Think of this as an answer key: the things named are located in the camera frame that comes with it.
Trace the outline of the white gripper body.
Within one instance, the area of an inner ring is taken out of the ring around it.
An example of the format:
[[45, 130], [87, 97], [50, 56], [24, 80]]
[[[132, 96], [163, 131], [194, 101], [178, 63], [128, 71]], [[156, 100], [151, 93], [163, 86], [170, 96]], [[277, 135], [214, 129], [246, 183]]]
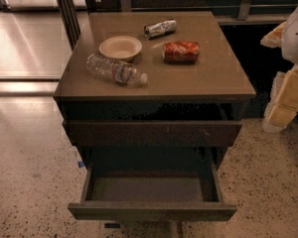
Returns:
[[286, 21], [282, 34], [282, 56], [293, 63], [298, 63], [298, 7]]

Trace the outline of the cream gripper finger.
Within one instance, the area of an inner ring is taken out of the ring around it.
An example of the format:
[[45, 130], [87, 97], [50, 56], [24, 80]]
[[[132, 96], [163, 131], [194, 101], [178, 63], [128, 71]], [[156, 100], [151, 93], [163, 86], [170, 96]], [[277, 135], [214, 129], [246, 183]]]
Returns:
[[262, 128], [268, 133], [284, 130], [298, 113], [298, 64], [287, 72], [278, 71], [264, 111]]
[[285, 26], [285, 22], [279, 24], [276, 28], [265, 35], [261, 39], [260, 43], [268, 48], [280, 48], [282, 43], [283, 29]]

